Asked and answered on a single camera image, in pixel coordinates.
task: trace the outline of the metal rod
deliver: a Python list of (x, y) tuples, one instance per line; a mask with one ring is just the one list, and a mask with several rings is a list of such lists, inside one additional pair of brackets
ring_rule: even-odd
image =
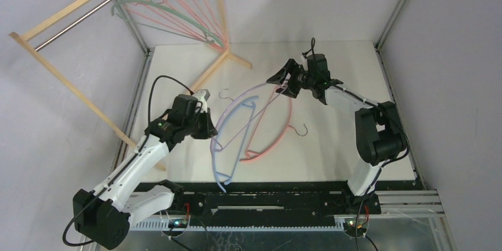
[(143, 53), (146, 54), (148, 52), (148, 46), (147, 46), (143, 36), (141, 36), (141, 33), (139, 32), (135, 23), (133, 22), (134, 21), (133, 17), (129, 13), (129, 11), (127, 11), (127, 9), (125, 9), (121, 4), (118, 4), (117, 8), (118, 8), (120, 14), (122, 15), (122, 17), (126, 18), (123, 21), (124, 21), (125, 25), (127, 26), (127, 28), (129, 29), (129, 31), (131, 32), (131, 34), (133, 35), (134, 39), (136, 40), (136, 43), (138, 43), (138, 45), (140, 46)]
[(103, 8), (106, 4), (109, 4), (111, 1), (113, 0), (104, 0), (102, 1), (100, 4), (98, 4), (96, 7), (92, 8), (89, 12), (87, 12), (86, 14), (84, 14), (83, 16), (81, 16), (80, 18), (78, 18), (77, 20), (75, 20), (73, 23), (71, 23), (70, 25), (66, 26), (63, 30), (59, 31), (56, 35), (50, 37), (48, 40), (46, 40), (45, 42), (41, 43), (40, 45), (38, 45), (36, 48), (35, 48), (35, 51), (40, 51), (41, 49), (45, 48), (47, 45), (49, 45), (50, 43), (56, 41), (59, 37), (61, 37), (64, 33), (68, 32), (70, 29), (72, 29), (73, 27), (77, 26), (78, 24), (80, 24), (80, 22), (86, 20), (89, 16), (91, 16), (92, 14), (94, 14), (95, 12), (97, 12), (98, 10), (100, 10), (101, 8)]
[(406, 3), (408, 0), (398, 0), (391, 16), (389, 17), (387, 23), (385, 24), (384, 29), (382, 30), (382, 33), (380, 34), (380, 37), (378, 38), (378, 41), (375, 43), (375, 48), (377, 50), (381, 50), (382, 47), (384, 46), (384, 43), (389, 36), (390, 31), (392, 30), (394, 24), (398, 20), (399, 16), (401, 15), (404, 7), (406, 6)]

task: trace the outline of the black cable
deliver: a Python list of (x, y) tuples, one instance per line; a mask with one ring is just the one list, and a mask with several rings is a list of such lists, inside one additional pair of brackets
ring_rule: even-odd
[(195, 218), (196, 220), (200, 221), (200, 222), (201, 222), (201, 224), (202, 224), (202, 227), (204, 228), (204, 231), (205, 231), (205, 238), (206, 238), (206, 242), (207, 242), (207, 243), (206, 243), (206, 248), (205, 248), (205, 249), (206, 249), (206, 251), (208, 251), (208, 250), (209, 250), (209, 232), (207, 231), (207, 227), (205, 226), (204, 222), (203, 222), (200, 218), (198, 218), (198, 217), (194, 216), (194, 215), (193, 215), (193, 214), (191, 214), (191, 213), (187, 213), (187, 212), (185, 212), (185, 211), (176, 211), (176, 210), (165, 210), (165, 211), (166, 211), (166, 212), (171, 212), (171, 213), (181, 213), (181, 214), (185, 214), (185, 215), (188, 215), (188, 216), (193, 217), (193, 218)]
[(301, 53), (301, 55), (304, 57), (304, 58), (307, 58), (307, 55), (309, 53), (312, 52), (312, 55), (314, 57), (314, 60), (316, 60), (316, 57), (314, 56), (314, 46), (316, 45), (316, 38), (312, 37), (312, 39), (310, 39), (310, 50), (304, 52), (304, 53)]
[(99, 196), (101, 196), (105, 191), (106, 191), (106, 189), (103, 188), (103, 190), (101, 190), (101, 192), (99, 192), (98, 195), (96, 195), (96, 197), (94, 197), (90, 202), (88, 202), (83, 207), (83, 209), (80, 212), (78, 212), (77, 215), (75, 215), (72, 218), (72, 220), (70, 220), (70, 222), (66, 225), (65, 230), (63, 231), (63, 243), (65, 245), (70, 246), (70, 247), (80, 247), (80, 246), (84, 246), (84, 245), (91, 244), (94, 242), (94, 240), (90, 240), (90, 241), (86, 241), (86, 242), (82, 242), (82, 243), (71, 243), (71, 242), (68, 242), (68, 240), (66, 240), (66, 235), (68, 234), (68, 230), (70, 230), (70, 227), (75, 222), (77, 217), (79, 217), (83, 213), (83, 211), (85, 211), (90, 205), (92, 205), (92, 203), (94, 203), (94, 201), (96, 201), (96, 199), (98, 199)]
[[(139, 152), (141, 152), (146, 144), (146, 142), (148, 141), (148, 138), (150, 137), (150, 135), (148, 134), (145, 138), (145, 140), (143, 141), (143, 144), (141, 144), (141, 147), (140, 149), (138, 150)], [(138, 153), (135, 153), (134, 156), (131, 158), (131, 160), (129, 160), (129, 162), (127, 162), (127, 164), (124, 165), (124, 167), (122, 169), (120, 169), (120, 171), (112, 178), (112, 180), (109, 181), (108, 185), (111, 185), (115, 182), (115, 180), (117, 180), (117, 178), (127, 169), (127, 167), (133, 162), (133, 160), (138, 156)], [(87, 210), (87, 208), (89, 208), (107, 189), (106, 188), (103, 188), (96, 196), (94, 196), (94, 198), (92, 200), (90, 200), (83, 208), (80, 212), (78, 212), (71, 220), (70, 222), (66, 225), (65, 227), (65, 230), (63, 231), (63, 243), (67, 246), (70, 246), (70, 247), (80, 247), (80, 246), (84, 246), (84, 245), (87, 245), (87, 244), (91, 244), (94, 242), (94, 240), (90, 240), (90, 241), (87, 241), (87, 242), (82, 242), (82, 243), (71, 243), (71, 242), (68, 242), (68, 240), (66, 239), (66, 235), (68, 234), (68, 230), (70, 230), (70, 227), (72, 226), (72, 224), (75, 222), (75, 220), (85, 211)]]
[[(154, 81), (153, 81), (153, 84), (152, 84), (152, 88), (150, 89), (150, 96), (148, 98), (148, 126), (150, 125), (150, 109), (151, 109), (151, 106), (152, 106), (152, 95), (153, 95), (153, 89), (155, 88), (155, 84), (157, 83), (157, 81), (160, 79), (160, 78), (168, 78), (168, 79), (171, 79), (175, 82), (177, 82), (178, 84), (180, 84), (181, 86), (183, 86), (186, 90), (188, 90), (188, 92), (190, 92), (191, 95), (194, 94), (193, 91), (190, 90), (190, 88), (188, 88), (188, 86), (184, 85), (183, 83), (181, 83), (180, 81), (178, 81), (177, 79), (171, 77), (171, 76), (167, 76), (167, 75), (160, 75), (158, 76)], [(169, 113), (169, 109), (166, 110), (161, 118), (165, 115), (167, 115)], [(148, 134), (145, 138), (145, 140), (143, 141), (143, 144), (141, 144), (140, 148), (138, 149), (138, 153), (135, 153), (134, 156), (124, 165), (124, 167), (122, 167), (122, 169), (120, 169), (120, 171), (112, 178), (112, 180), (110, 180), (108, 182), (108, 185), (112, 185), (115, 180), (118, 179), (118, 177), (120, 177), (120, 175), (122, 175), (122, 173), (129, 167), (129, 165), (131, 165), (131, 163), (136, 159), (136, 157), (139, 155), (139, 153), (143, 150), (144, 146), (146, 145), (146, 142), (148, 141), (150, 135)], [(106, 188), (103, 188), (92, 200), (90, 200), (83, 208), (82, 210), (80, 210), (80, 212), (77, 213), (77, 215), (75, 215), (71, 220), (70, 222), (66, 225), (65, 227), (65, 230), (63, 231), (63, 236), (62, 236), (62, 239), (63, 239), (63, 243), (67, 246), (70, 246), (70, 247), (80, 247), (80, 246), (84, 246), (84, 245), (87, 245), (87, 244), (91, 244), (94, 242), (94, 240), (90, 240), (90, 241), (87, 241), (87, 242), (82, 242), (82, 243), (71, 243), (71, 242), (68, 242), (68, 240), (66, 239), (66, 236), (68, 234), (68, 230), (70, 230), (70, 227), (72, 226), (72, 224), (75, 222), (75, 220), (87, 209), (89, 208), (107, 189)]]
[(150, 88), (150, 96), (148, 97), (148, 124), (150, 124), (150, 122), (152, 121), (151, 119), (151, 112), (150, 112), (150, 109), (152, 108), (152, 96), (153, 96), (153, 90), (155, 89), (155, 84), (157, 83), (157, 81), (161, 78), (168, 78), (168, 79), (171, 79), (173, 81), (175, 81), (176, 83), (180, 84), (181, 86), (183, 86), (186, 90), (188, 90), (188, 92), (190, 92), (190, 95), (193, 95), (194, 92), (190, 90), (190, 88), (188, 88), (188, 86), (184, 85), (181, 81), (171, 77), (171, 76), (168, 76), (168, 75), (159, 75), (155, 78), (155, 80), (153, 81), (152, 83), (152, 88)]
[(180, 245), (181, 247), (185, 248), (186, 250), (188, 251), (193, 251), (192, 249), (188, 248), (186, 245), (184, 245), (183, 243), (177, 241), (176, 239), (174, 239), (174, 237), (170, 237), (169, 240), (173, 241), (174, 243)]
[(364, 192), (364, 194), (362, 196), (362, 199), (361, 199), (361, 205), (359, 206), (358, 214), (356, 215), (356, 226), (355, 226), (356, 227), (356, 247), (358, 248), (358, 251), (359, 251), (359, 243), (358, 243), (358, 229), (359, 229), (358, 221), (359, 221), (359, 215), (361, 214), (361, 209), (362, 209), (362, 204), (364, 203), (364, 198), (368, 194), (369, 189), (371, 188), (371, 186), (372, 185), (368, 186), (368, 189), (366, 189), (366, 191)]
[(367, 235), (366, 235), (366, 239), (368, 239), (368, 241), (373, 245), (373, 247), (375, 248), (375, 251), (378, 251), (378, 248), (376, 247), (375, 242), (373, 242), (373, 240), (371, 240), (371, 238), (369, 238)]

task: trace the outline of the red wire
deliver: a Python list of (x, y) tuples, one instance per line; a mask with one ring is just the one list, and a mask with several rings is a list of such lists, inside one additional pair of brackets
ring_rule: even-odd
[(186, 220), (188, 220), (190, 218), (190, 203), (186, 202), (184, 206), (186, 207)]

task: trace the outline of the wooden clothes rack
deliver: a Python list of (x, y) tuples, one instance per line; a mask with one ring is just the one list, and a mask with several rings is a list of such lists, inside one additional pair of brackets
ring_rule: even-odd
[[(97, 12), (97, 10), (101, 9), (104, 7), (106, 4), (110, 3), (113, 0), (104, 0), (94, 8), (92, 8), (89, 12), (75, 20), (73, 23), (69, 24), (67, 27), (65, 27), (63, 30), (59, 31), (57, 34), (54, 36), (50, 37), (48, 40), (45, 42), (39, 44), (37, 47), (33, 47), (31, 44), (28, 42), (33, 39), (34, 37), (38, 36), (42, 32), (46, 31), (48, 28), (53, 26), (55, 23), (63, 19), (64, 17), (67, 17), (69, 14), (73, 13), (77, 9), (79, 9), (82, 5), (88, 3), (90, 0), (76, 0), (75, 2), (71, 3), (67, 7), (63, 8), (60, 10), (58, 13), (52, 15), (39, 25), (35, 26), (33, 29), (27, 31), (23, 35), (19, 35), (16, 32), (12, 32), (9, 34), (10, 37), (12, 37), (21, 47), (23, 47), (29, 54), (33, 56), (38, 62), (40, 62), (54, 77), (56, 77), (61, 83), (66, 86), (70, 91), (75, 94), (89, 109), (91, 109), (100, 119), (102, 119), (114, 132), (116, 135), (127, 145), (131, 147), (136, 147), (135, 142), (133, 142), (120, 128), (118, 128), (111, 120), (108, 118), (92, 101), (87, 98), (79, 89), (77, 89), (68, 79), (66, 79), (65, 76), (63, 76), (46, 58), (44, 58), (38, 51), (41, 49), (45, 48), (47, 45), (61, 37), (64, 33), (67, 31), (71, 30), (73, 27), (78, 25), (80, 22), (83, 20), (87, 19), (89, 16), (91, 16), (93, 13)], [(226, 21), (226, 12), (225, 12), (225, 6), (224, 6), (224, 0), (217, 0), (217, 7), (218, 11), (221, 15), (222, 19), (222, 30), (224, 35), (228, 37), (228, 28), (227, 28), (227, 21)], [(226, 47), (223, 50), (223, 52), (220, 54), (220, 57), (216, 59), (212, 65), (205, 71), (203, 72), (199, 78), (192, 84), (191, 89), (193, 91), (199, 90), (203, 84), (208, 81), (213, 74), (216, 73), (216, 71), (219, 70), (219, 68), (222, 67), (222, 65), (227, 61), (227, 60), (234, 60), (237, 63), (240, 63), (243, 66), (248, 67), (249, 69), (252, 69), (252, 64), (248, 62), (245, 59), (242, 59), (241, 57), (235, 55), (234, 53), (231, 52), (230, 49), (230, 43), (226, 43)], [(157, 163), (156, 168), (160, 170), (166, 170), (166, 168), (160, 164)]]

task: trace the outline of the hanger hook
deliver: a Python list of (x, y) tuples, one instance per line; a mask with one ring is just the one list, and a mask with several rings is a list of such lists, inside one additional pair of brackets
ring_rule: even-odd
[(298, 133), (297, 128), (293, 127), (292, 125), (289, 125), (289, 127), (290, 127), (290, 128), (292, 128), (293, 130), (295, 130), (295, 133), (296, 133), (297, 135), (299, 135), (300, 137), (304, 137), (304, 136), (306, 136), (306, 135), (308, 134), (308, 128), (307, 128), (307, 126), (305, 125), (305, 123), (303, 124), (303, 127), (305, 128), (305, 133), (304, 133), (304, 134), (300, 134), (300, 133)]
[(224, 89), (220, 90), (220, 93), (218, 93), (218, 97), (220, 97), (220, 99), (230, 99), (230, 100), (234, 101), (234, 99), (232, 99), (232, 98), (230, 98), (230, 97), (222, 97), (222, 96), (221, 96), (221, 93), (222, 93), (223, 91), (228, 91), (228, 88), (224, 88)]

